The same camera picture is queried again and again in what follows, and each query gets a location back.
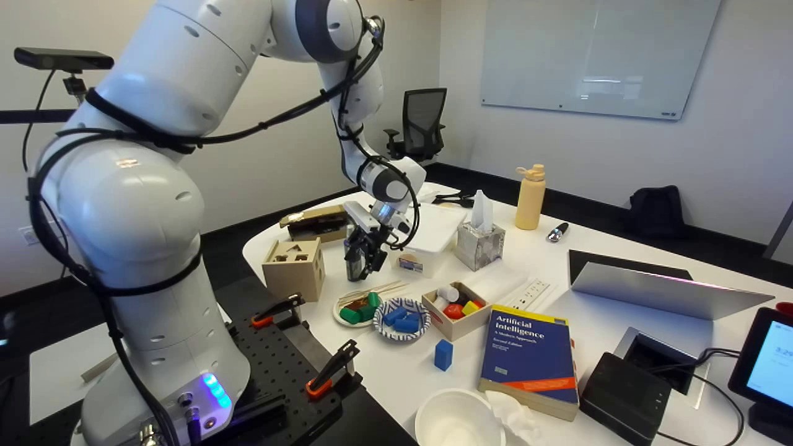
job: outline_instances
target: office chair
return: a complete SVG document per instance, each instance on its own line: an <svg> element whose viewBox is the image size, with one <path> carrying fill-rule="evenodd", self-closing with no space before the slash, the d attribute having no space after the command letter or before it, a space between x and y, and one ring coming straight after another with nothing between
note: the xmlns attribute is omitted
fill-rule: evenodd
<svg viewBox="0 0 793 446"><path fill-rule="evenodd" d="M411 157L416 162L428 162L444 148L442 113L447 105L447 90L407 90L402 101L402 134L397 142L397 128L384 128L389 142L389 157Z"/></svg>

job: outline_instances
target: blue book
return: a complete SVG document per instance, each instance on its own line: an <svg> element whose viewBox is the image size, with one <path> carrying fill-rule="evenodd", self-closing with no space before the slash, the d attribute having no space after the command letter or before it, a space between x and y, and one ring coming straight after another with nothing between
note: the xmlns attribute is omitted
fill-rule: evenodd
<svg viewBox="0 0 793 446"><path fill-rule="evenodd" d="M572 420L577 376L566 319L494 304L482 367L482 388Z"/></svg>

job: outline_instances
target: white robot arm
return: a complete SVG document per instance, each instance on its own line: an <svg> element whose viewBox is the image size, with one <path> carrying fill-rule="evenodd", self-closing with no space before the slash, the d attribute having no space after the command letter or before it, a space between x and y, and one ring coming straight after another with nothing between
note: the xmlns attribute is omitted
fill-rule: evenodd
<svg viewBox="0 0 793 446"><path fill-rule="evenodd" d="M157 419L173 446L231 423L250 365L220 319L201 262L203 197L178 162L195 144L297 116L206 137L261 55L317 61L345 176L376 197L372 214L350 205L358 223L346 242L350 279L379 268L381 246L425 183L420 164L386 164L363 139L364 119L381 101L369 57L381 31L358 0L159 0L116 67L48 147L30 178L32 225L43 246L100 293L121 356L86 393L79 439L123 444Z"/></svg>

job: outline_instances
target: wall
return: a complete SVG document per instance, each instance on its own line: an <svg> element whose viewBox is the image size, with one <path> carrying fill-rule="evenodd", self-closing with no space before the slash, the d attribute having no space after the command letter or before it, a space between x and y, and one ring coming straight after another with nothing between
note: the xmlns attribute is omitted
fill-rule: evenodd
<svg viewBox="0 0 793 446"><path fill-rule="evenodd" d="M44 82L44 71L12 61L14 46L76 46L116 57L149 5L154 3L7 3L0 17L0 109L32 109ZM386 142L381 128L398 127L402 91L407 86L432 86L438 80L438 3L363 0L363 7L366 15L381 15L389 25L386 52L381 55L386 96L381 112L366 122L369 144L381 148ZM97 83L100 77L86 74L85 80L86 83ZM263 60L218 131L263 122L314 96L317 90L319 82L313 64ZM54 77L44 109L71 105L59 77ZM54 124L34 127L30 159L34 159L54 128ZM0 124L0 295L59 274L59 266L43 248L30 248L19 238L19 225L28 225L24 176L19 166L22 134L24 127ZM239 144L201 152L187 159L187 169L206 195L203 231L225 228L350 188L340 174L340 148L327 109Z"/></svg>
<svg viewBox="0 0 793 446"><path fill-rule="evenodd" d="M676 183L686 221L769 242L793 200L793 3L723 0L681 122L482 107L486 0L442 0L442 83L457 164L515 178L548 164L551 188L628 205Z"/></svg>

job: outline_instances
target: bottle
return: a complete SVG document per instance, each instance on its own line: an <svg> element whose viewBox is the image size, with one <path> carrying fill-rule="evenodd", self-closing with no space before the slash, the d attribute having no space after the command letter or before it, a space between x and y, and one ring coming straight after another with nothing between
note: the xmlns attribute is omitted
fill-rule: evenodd
<svg viewBox="0 0 793 446"><path fill-rule="evenodd" d="M546 164L535 164L531 169L520 166L519 174L522 176L522 180L519 195L515 228L535 231L546 200Z"/></svg>

